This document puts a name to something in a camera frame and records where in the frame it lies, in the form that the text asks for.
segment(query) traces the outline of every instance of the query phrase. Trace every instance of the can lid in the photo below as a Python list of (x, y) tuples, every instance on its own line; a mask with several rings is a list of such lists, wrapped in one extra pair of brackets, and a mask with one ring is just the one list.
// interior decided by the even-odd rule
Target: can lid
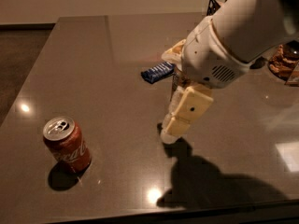
[(60, 116), (46, 123), (43, 134), (50, 141), (58, 141), (70, 135), (74, 128), (75, 121), (67, 116)]

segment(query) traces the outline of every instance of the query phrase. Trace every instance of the blue snack bar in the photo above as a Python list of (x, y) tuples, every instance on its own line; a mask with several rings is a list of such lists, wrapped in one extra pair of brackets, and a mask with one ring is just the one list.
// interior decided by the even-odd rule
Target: blue snack bar
[(164, 62), (152, 67), (147, 71), (141, 72), (141, 76), (148, 83), (153, 84), (161, 79), (169, 77), (173, 74), (175, 65), (172, 63)]

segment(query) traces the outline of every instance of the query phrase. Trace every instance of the coca-cola can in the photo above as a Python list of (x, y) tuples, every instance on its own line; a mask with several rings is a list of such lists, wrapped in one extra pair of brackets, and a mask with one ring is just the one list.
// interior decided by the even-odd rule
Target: coca-cola can
[(44, 143), (68, 173), (78, 173), (91, 163), (92, 156), (85, 145), (78, 124), (69, 117), (51, 119), (43, 129)]

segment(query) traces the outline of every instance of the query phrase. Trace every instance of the floor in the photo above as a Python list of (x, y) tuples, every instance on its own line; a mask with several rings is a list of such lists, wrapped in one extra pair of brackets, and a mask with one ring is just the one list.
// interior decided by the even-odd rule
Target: floor
[(0, 126), (51, 30), (0, 31)]

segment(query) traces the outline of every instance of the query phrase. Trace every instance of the glossy table surface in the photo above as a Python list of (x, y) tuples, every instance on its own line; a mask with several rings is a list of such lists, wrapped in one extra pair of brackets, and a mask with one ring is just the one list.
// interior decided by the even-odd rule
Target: glossy table surface
[[(267, 67), (214, 90), (214, 104), (184, 139), (166, 148), (161, 143), (157, 124), (172, 80), (150, 85), (140, 72), (201, 19), (189, 13), (58, 20), (0, 129), (1, 221), (299, 198), (299, 92)], [(57, 171), (43, 144), (45, 123), (60, 115), (78, 122), (93, 155), (78, 177)]]

